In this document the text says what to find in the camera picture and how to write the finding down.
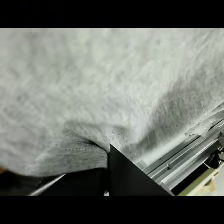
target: gray fabric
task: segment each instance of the gray fabric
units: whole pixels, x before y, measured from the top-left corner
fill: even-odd
[[[223,56],[221,29],[1,29],[0,166],[106,167],[109,144],[150,164],[222,118]]]

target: heather gray cloth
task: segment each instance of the heather gray cloth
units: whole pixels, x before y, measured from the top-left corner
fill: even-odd
[[[223,58],[221,29],[1,29],[0,166],[150,164],[222,118]]]

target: black triangular object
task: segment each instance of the black triangular object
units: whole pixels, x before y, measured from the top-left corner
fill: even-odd
[[[110,196],[170,196],[112,145],[108,170]]]

